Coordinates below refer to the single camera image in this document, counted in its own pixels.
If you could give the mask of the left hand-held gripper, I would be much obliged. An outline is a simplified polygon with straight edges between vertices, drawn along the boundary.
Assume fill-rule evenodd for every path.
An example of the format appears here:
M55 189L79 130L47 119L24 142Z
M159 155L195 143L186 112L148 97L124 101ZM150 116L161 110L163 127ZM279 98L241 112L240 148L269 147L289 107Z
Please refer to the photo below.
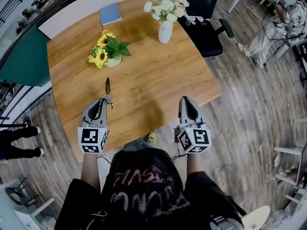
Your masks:
M98 99L83 110L83 119L78 127L78 144L84 154L103 153L109 133L106 105L106 99Z

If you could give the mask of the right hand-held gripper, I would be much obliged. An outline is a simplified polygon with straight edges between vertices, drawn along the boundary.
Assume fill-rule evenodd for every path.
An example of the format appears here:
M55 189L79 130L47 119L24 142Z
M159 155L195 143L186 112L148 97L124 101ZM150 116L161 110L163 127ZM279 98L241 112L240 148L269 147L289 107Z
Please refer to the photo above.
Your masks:
M211 146L211 132L204 123L204 112L191 98L180 99L178 117L181 124L174 129L175 143L185 154L202 153Z

